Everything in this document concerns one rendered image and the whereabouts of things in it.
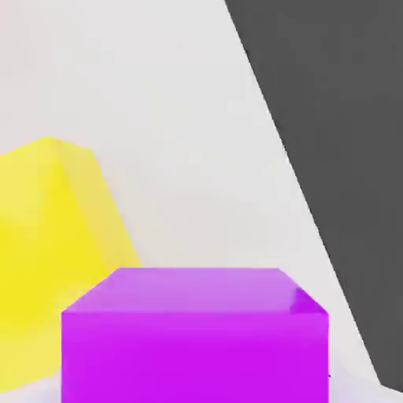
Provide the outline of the small purple cube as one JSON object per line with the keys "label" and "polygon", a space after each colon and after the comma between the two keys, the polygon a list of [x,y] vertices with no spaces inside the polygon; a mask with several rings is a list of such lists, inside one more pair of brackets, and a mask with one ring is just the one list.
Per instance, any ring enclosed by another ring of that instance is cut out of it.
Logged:
{"label": "small purple cube", "polygon": [[61,314],[61,403],[329,403],[329,315],[275,268],[120,268]]}

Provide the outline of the large yellow box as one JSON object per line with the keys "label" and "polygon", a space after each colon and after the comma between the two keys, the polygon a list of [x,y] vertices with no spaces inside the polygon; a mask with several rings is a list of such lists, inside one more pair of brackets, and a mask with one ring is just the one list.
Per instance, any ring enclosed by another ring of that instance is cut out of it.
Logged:
{"label": "large yellow box", "polygon": [[139,264],[88,148],[43,137],[0,155],[0,393],[57,372],[61,312]]}

